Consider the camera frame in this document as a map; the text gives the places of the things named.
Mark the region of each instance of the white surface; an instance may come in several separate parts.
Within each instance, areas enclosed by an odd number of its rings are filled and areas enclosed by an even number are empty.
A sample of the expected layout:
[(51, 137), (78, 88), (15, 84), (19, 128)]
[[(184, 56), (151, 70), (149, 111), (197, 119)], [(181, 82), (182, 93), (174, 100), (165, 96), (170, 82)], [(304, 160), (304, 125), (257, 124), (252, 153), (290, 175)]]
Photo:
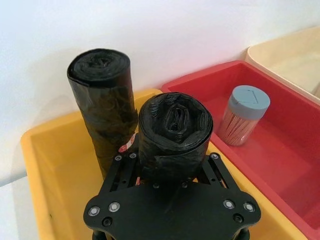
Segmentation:
[(0, 239), (39, 239), (27, 177), (0, 187)]
[(134, 89), (158, 87), (318, 25), (319, 12), (319, 0), (0, 1), (0, 186), (26, 174), (27, 129), (77, 110), (66, 69), (81, 52), (125, 52)]

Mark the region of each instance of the toothpick container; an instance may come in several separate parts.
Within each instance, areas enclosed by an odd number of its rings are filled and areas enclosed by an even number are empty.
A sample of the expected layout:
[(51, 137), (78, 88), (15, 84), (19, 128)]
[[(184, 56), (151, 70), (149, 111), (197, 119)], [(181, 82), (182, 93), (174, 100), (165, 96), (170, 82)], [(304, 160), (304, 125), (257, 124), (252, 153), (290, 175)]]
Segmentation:
[(240, 85), (233, 89), (217, 135), (228, 145), (244, 144), (270, 105), (259, 88)]

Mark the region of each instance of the beige plastic bin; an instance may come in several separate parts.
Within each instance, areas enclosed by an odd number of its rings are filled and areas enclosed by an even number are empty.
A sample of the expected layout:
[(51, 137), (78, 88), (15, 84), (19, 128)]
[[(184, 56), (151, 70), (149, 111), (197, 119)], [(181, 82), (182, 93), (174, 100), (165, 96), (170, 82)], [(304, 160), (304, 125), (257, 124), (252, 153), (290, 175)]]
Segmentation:
[(245, 61), (320, 104), (320, 26), (251, 46)]

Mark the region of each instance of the black plastic bag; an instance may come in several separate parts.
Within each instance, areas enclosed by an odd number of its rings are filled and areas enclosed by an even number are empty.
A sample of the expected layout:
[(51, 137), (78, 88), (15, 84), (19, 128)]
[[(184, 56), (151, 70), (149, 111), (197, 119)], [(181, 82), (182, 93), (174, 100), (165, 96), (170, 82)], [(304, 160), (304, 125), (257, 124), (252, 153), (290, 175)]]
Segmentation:
[(142, 177), (157, 182), (193, 179), (212, 131), (211, 114), (193, 97), (171, 92), (150, 98), (139, 113)]
[(67, 76), (105, 178), (112, 157), (138, 124), (130, 59), (115, 50), (90, 50), (72, 61)]

